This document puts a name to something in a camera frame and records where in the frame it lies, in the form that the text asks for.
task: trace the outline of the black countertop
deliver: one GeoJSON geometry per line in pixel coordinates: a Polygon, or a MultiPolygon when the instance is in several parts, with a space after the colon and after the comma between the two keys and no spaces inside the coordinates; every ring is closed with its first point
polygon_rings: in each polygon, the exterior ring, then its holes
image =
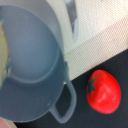
{"type": "MultiPolygon", "coordinates": [[[[47,113],[42,118],[29,123],[15,123],[18,128],[127,128],[128,127],[128,50],[107,60],[72,81],[77,92],[77,106],[72,118],[66,124],[59,124],[47,113]],[[86,98],[86,87],[90,75],[97,69],[112,74],[120,84],[122,98],[116,112],[104,115],[93,110],[86,98]]],[[[65,86],[57,102],[57,108],[63,115],[70,102],[70,93],[65,86]]]]}

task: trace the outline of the cooking pot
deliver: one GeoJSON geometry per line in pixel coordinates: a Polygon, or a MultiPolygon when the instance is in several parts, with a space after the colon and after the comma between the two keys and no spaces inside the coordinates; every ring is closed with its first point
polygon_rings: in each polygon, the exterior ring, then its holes
{"type": "Polygon", "coordinates": [[[0,19],[8,40],[11,74],[0,90],[0,116],[28,122],[51,112],[67,122],[76,106],[76,92],[64,61],[59,22],[45,0],[0,0],[0,19]],[[64,82],[71,93],[64,116],[56,109],[64,82]]]}

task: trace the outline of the tomato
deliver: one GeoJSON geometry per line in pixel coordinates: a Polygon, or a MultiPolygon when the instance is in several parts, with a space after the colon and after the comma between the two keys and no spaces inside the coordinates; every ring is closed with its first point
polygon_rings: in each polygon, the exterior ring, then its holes
{"type": "Polygon", "coordinates": [[[111,114],[121,102],[121,89],[117,80],[104,70],[96,70],[89,78],[87,101],[96,111],[111,114]]]}

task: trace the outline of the table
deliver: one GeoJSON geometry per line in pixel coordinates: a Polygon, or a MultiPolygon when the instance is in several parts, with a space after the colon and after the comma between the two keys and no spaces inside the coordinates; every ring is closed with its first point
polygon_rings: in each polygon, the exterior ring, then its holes
{"type": "MultiPolygon", "coordinates": [[[[72,118],[66,124],[59,124],[54,117],[47,113],[42,118],[29,123],[15,123],[18,128],[126,128],[128,127],[128,50],[116,55],[106,62],[85,72],[72,81],[77,92],[77,106],[72,118]],[[112,74],[120,84],[122,100],[117,111],[104,115],[93,110],[86,99],[87,82],[93,71],[103,69],[112,74]]],[[[60,113],[66,111],[70,94],[64,91],[57,103],[60,113]]]]}

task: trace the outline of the gray pot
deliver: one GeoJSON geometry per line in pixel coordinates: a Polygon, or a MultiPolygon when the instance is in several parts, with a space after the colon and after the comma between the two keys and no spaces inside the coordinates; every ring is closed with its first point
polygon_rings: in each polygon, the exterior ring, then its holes
{"type": "Polygon", "coordinates": [[[58,122],[67,122],[75,110],[76,92],[68,77],[56,15],[45,0],[0,3],[12,69],[0,91],[0,116],[28,122],[51,112],[58,122]],[[71,93],[71,104],[61,117],[56,102],[64,82],[71,93]]]}

